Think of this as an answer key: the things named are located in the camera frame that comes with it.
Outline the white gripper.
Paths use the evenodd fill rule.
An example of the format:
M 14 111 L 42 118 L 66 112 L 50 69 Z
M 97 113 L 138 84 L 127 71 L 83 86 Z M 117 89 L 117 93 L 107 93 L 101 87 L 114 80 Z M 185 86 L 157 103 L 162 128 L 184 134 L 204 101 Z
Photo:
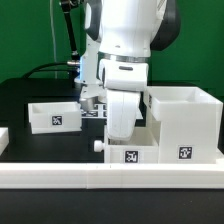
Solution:
M 107 136 L 129 140 L 133 134 L 141 93 L 147 87 L 147 63 L 102 59 L 99 77 L 106 89 Z

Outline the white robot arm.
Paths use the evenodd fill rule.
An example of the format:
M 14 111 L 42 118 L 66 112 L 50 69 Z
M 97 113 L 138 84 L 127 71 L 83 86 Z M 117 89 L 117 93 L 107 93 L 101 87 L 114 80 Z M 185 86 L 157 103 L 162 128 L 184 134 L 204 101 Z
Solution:
M 148 60 L 153 50 L 171 45 L 180 32 L 176 0 L 80 0 L 87 35 L 99 44 L 98 61 L 82 75 L 105 91 L 107 136 L 131 138 L 141 93 L 147 87 Z

